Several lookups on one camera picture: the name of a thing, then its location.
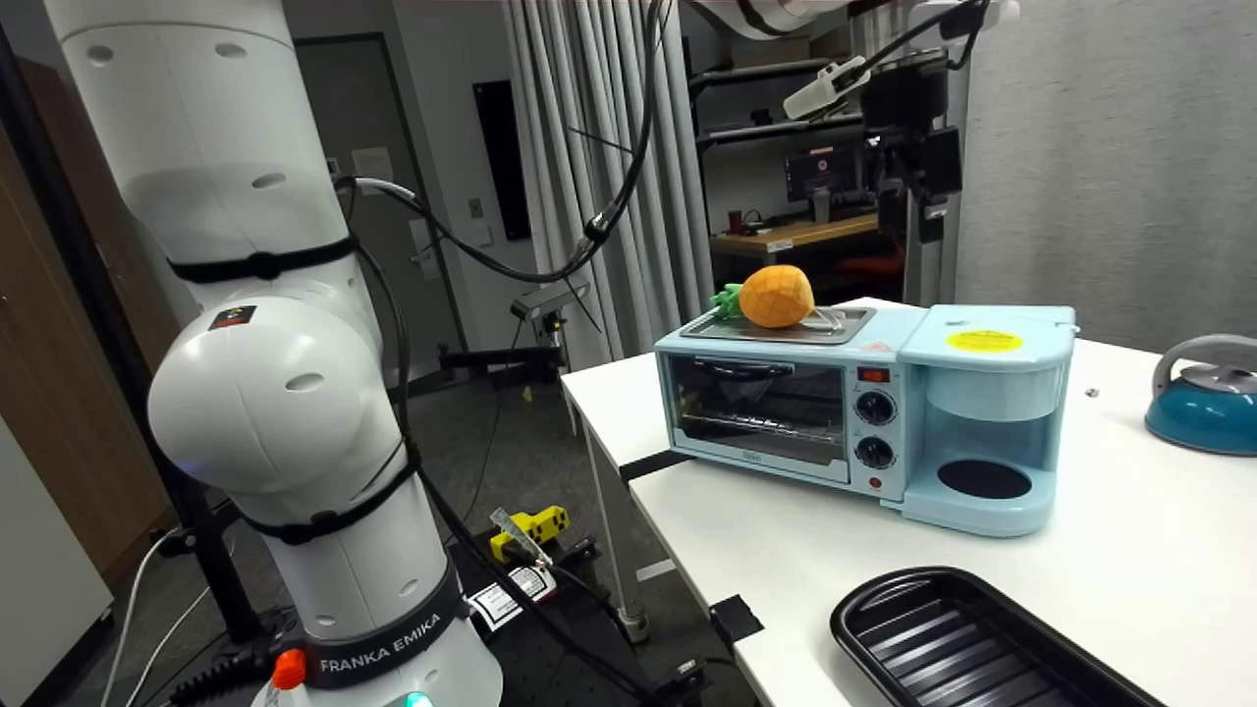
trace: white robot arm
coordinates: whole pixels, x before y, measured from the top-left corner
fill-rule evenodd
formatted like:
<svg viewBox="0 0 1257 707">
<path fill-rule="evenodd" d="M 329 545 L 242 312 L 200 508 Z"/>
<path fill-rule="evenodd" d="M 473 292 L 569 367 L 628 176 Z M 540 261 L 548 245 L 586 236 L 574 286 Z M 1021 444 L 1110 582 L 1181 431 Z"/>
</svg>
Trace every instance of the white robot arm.
<svg viewBox="0 0 1257 707">
<path fill-rule="evenodd" d="M 388 413 L 277 0 L 47 11 L 138 231 L 200 302 L 154 376 L 154 438 L 263 531 L 307 634 L 307 702 L 497 702 Z"/>
</svg>

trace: yellow object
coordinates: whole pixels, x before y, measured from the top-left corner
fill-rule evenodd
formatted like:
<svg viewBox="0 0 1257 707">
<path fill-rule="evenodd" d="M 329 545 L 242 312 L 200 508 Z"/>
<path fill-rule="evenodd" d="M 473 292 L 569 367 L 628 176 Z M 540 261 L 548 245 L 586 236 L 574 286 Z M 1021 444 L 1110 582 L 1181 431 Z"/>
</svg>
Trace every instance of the yellow object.
<svg viewBox="0 0 1257 707">
<path fill-rule="evenodd" d="M 794 265 L 758 268 L 739 292 L 739 312 L 763 330 L 788 330 L 815 312 L 811 283 Z"/>
<path fill-rule="evenodd" d="M 569 525 L 566 508 L 540 508 L 540 510 L 514 510 L 510 522 L 519 531 L 525 531 L 539 545 L 556 544 L 556 535 Z M 496 535 L 487 539 L 487 549 L 496 553 L 496 562 L 505 562 L 505 545 L 514 545 L 510 535 Z"/>
<path fill-rule="evenodd" d="M 1021 350 L 1021 340 L 1008 330 L 957 330 L 946 347 L 966 354 L 1014 354 Z"/>
</svg>

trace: black baking tray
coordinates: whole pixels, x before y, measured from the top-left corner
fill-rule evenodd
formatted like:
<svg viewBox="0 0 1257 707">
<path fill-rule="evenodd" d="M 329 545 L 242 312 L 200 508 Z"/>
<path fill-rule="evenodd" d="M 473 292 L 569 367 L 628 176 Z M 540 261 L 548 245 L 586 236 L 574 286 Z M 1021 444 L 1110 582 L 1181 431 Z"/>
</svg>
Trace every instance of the black baking tray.
<svg viewBox="0 0 1257 707">
<path fill-rule="evenodd" d="M 858 584 L 827 630 L 871 686 L 904 707 L 1158 702 L 981 577 L 946 566 Z"/>
</svg>

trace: light blue toaster oven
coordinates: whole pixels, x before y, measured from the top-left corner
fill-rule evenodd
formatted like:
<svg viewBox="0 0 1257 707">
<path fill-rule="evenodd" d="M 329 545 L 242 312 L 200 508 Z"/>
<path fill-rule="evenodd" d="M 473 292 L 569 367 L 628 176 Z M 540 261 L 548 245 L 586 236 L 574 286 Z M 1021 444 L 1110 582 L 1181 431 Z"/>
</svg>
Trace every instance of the light blue toaster oven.
<svg viewBox="0 0 1257 707">
<path fill-rule="evenodd" d="M 709 312 L 654 362 L 679 457 L 1029 535 L 1053 510 L 1072 340 L 1067 305 L 824 305 L 785 334 Z"/>
</svg>

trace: white curtain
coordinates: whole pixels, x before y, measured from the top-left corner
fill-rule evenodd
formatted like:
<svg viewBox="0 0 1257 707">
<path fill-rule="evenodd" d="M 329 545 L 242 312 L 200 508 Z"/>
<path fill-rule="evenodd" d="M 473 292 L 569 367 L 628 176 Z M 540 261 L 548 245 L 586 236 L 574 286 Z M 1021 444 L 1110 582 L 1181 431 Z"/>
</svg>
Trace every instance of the white curtain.
<svg viewBox="0 0 1257 707">
<path fill-rule="evenodd" d="M 644 69 L 644 0 L 502 0 L 535 257 L 555 270 L 582 226 L 617 192 L 654 70 L 654 131 L 640 190 L 612 241 L 576 278 L 589 315 L 569 312 L 576 367 L 646 350 L 709 295 L 701 190 L 674 0 L 663 4 L 654 65 Z"/>
<path fill-rule="evenodd" d="M 957 298 L 1085 340 L 1257 330 L 1257 4 L 1021 0 L 966 112 Z"/>
</svg>

